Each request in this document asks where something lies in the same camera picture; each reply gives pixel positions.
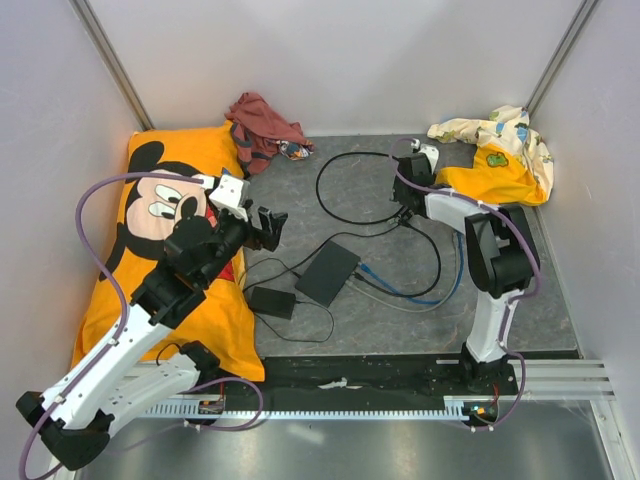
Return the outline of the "black network switch box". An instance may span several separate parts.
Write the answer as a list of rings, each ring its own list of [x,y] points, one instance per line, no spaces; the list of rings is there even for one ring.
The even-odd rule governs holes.
[[[296,282],[295,289],[328,308],[360,260],[357,254],[329,241]]]

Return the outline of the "black power adapter brick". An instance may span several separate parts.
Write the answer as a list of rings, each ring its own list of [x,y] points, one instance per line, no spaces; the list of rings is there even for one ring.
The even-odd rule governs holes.
[[[256,286],[248,305],[256,314],[291,320],[296,302],[293,293]]]

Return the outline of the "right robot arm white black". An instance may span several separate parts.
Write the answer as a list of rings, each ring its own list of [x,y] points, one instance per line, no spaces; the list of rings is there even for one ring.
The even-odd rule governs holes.
[[[465,391],[481,393],[504,368],[515,309],[540,273],[524,211],[517,204],[486,204],[450,187],[436,187],[425,153],[394,159],[392,165],[395,202],[464,236],[468,271],[478,297],[457,377]]]

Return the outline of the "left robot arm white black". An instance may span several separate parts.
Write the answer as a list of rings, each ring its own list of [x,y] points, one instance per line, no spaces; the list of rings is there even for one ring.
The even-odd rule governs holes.
[[[170,360],[122,384],[126,373],[205,299],[205,292],[243,247],[275,250],[288,216],[261,207],[254,227],[228,209],[217,223],[202,216],[180,220],[164,256],[134,291],[111,330],[90,353],[46,391],[26,392],[16,407],[69,471],[91,463],[115,434],[154,404],[178,393],[208,393],[219,382],[219,359],[201,342],[180,346]]]

